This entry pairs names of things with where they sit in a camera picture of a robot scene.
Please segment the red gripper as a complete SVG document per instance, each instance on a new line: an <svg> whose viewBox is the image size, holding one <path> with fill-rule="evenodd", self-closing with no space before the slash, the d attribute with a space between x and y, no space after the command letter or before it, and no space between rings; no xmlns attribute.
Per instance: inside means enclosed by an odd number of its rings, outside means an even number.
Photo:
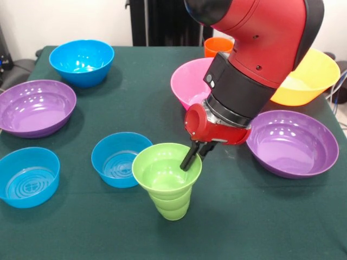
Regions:
<svg viewBox="0 0 347 260"><path fill-rule="evenodd" d="M200 158L204 159L215 148L217 142L221 142L224 145L239 145L244 143L250 135L249 127L240 128L229 125L216 117L207 105L198 103L193 104L187 110L184 124L193 141L180 164L180 168L183 171L189 170L195 160L200 148L200 142L206 142L199 151Z"/></svg>

